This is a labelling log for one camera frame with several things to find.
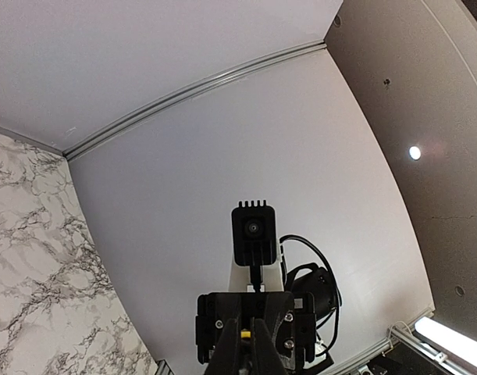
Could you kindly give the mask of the yellow handled screwdriver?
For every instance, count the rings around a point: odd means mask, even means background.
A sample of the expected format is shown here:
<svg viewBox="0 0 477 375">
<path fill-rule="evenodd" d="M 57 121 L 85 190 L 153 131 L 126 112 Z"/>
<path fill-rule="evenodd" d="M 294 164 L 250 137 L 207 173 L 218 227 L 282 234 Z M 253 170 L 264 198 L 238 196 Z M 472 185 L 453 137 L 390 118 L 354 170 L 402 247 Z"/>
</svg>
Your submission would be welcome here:
<svg viewBox="0 0 477 375">
<path fill-rule="evenodd" d="M 240 332 L 240 369 L 239 375 L 248 375 L 251 373 L 251 332 L 242 330 Z"/>
</svg>

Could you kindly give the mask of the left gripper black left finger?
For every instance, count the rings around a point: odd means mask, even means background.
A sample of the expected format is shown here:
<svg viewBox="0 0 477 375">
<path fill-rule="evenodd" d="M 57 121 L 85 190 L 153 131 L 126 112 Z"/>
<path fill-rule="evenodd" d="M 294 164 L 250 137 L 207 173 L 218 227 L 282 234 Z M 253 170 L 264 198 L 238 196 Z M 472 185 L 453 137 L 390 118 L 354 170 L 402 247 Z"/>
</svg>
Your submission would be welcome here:
<svg viewBox="0 0 477 375">
<path fill-rule="evenodd" d="M 240 369 L 241 336 L 237 319 L 226 321 L 205 375 L 237 375 Z"/>
</svg>

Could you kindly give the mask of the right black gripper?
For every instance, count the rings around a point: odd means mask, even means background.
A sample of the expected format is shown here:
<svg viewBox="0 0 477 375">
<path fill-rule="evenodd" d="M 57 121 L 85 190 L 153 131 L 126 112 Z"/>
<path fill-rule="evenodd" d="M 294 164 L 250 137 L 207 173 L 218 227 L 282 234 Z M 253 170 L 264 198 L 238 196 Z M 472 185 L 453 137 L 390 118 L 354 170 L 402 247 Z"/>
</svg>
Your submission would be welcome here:
<svg viewBox="0 0 477 375">
<path fill-rule="evenodd" d="M 316 336 L 311 293 L 210 293 L 198 297 L 195 338 L 198 362 L 206 366 L 223 346 L 240 351 L 240 332 L 262 319 L 287 370 L 326 370 L 333 359 Z"/>
</svg>

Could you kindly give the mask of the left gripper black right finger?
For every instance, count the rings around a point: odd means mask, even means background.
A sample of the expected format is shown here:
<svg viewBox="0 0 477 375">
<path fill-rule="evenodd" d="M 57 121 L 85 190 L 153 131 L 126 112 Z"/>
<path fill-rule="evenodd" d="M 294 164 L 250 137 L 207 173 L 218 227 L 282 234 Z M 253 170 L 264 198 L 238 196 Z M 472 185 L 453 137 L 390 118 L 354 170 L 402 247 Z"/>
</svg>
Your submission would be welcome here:
<svg viewBox="0 0 477 375">
<path fill-rule="evenodd" d="M 255 375 L 286 374 L 269 330 L 262 319 L 251 321 L 251 373 Z"/>
</svg>

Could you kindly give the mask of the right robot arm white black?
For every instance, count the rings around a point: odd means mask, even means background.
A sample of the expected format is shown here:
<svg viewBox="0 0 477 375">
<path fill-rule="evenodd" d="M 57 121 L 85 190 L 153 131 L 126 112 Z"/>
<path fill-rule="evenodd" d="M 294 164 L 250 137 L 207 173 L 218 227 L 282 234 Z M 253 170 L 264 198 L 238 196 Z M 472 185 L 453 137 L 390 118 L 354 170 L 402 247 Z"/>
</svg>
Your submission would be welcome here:
<svg viewBox="0 0 477 375">
<path fill-rule="evenodd" d="M 287 289 L 198 298 L 196 345 L 206 374 L 317 374 L 333 364 L 317 322 L 336 310 L 334 278 L 315 263 Z"/>
</svg>

